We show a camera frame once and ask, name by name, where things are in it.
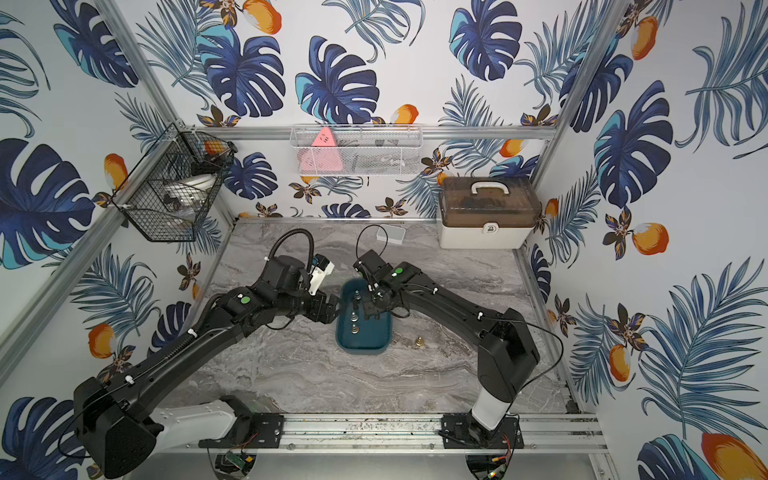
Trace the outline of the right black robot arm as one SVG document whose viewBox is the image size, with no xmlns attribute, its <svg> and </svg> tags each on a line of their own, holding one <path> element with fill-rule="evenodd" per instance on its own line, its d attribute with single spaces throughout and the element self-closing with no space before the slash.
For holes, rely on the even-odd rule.
<svg viewBox="0 0 768 480">
<path fill-rule="evenodd" d="M 482 307 L 408 263 L 373 269 L 358 261 L 354 268 L 366 280 L 376 308 L 416 311 L 476 348 L 481 390 L 470 410 L 471 424 L 496 430 L 541 360 L 531 325 L 516 310 Z"/>
</svg>

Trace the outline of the teal plastic storage box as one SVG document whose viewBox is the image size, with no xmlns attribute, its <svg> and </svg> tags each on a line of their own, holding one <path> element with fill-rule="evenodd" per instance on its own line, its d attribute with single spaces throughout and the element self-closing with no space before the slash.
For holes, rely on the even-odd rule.
<svg viewBox="0 0 768 480">
<path fill-rule="evenodd" d="M 352 279 L 341 288 L 339 315 L 336 320 L 336 342 L 349 354 L 378 355 L 384 352 L 392 340 L 392 315 L 385 313 L 380 318 L 364 318 L 361 300 L 354 298 L 355 291 L 363 293 L 365 286 L 362 278 Z M 351 314 L 357 312 L 359 320 L 353 322 Z M 351 327 L 357 325 L 358 334 L 351 332 Z"/>
</svg>

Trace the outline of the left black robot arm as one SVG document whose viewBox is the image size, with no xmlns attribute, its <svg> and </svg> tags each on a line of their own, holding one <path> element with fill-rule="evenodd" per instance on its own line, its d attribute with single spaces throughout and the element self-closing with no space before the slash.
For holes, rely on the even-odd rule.
<svg viewBox="0 0 768 480">
<path fill-rule="evenodd" d="M 221 294 L 198 323 L 106 383 L 90 377 L 73 393 L 74 434 L 107 479 L 119 478 L 143 463 L 165 430 L 151 419 L 159 403 L 182 381 L 225 349 L 278 316 L 303 316 L 330 324 L 340 299 L 279 293 L 263 298 L 247 287 Z"/>
</svg>

